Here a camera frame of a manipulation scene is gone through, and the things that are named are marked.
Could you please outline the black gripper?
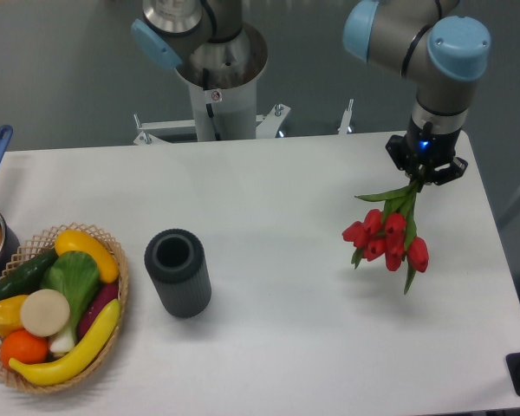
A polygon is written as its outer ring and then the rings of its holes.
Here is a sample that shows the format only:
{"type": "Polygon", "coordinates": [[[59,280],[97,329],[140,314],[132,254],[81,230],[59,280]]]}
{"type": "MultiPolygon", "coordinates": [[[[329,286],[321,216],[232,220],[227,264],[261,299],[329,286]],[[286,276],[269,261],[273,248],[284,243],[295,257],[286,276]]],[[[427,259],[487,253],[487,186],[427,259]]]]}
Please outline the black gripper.
{"type": "Polygon", "coordinates": [[[421,126],[410,119],[403,136],[392,135],[386,144],[395,166],[409,178],[418,178],[424,167],[428,173],[425,183],[444,185],[464,176],[468,162],[456,156],[455,146],[461,128],[446,127],[442,133],[436,121],[422,121],[421,126]]]}

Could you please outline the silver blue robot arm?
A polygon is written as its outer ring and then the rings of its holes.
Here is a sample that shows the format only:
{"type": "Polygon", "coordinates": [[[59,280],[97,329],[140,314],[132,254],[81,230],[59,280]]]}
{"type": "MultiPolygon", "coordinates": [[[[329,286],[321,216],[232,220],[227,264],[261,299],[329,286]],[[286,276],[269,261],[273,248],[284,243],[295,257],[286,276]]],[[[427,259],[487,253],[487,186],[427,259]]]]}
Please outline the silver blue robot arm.
{"type": "MultiPolygon", "coordinates": [[[[443,185],[467,167],[455,151],[491,49],[488,29],[454,16],[453,1],[361,1],[343,28],[345,50],[417,85],[405,134],[387,142],[398,169],[420,185],[443,185]]],[[[201,141],[255,139],[257,80],[268,61],[239,1],[145,1],[131,33],[158,67],[189,88],[201,141]]]]}

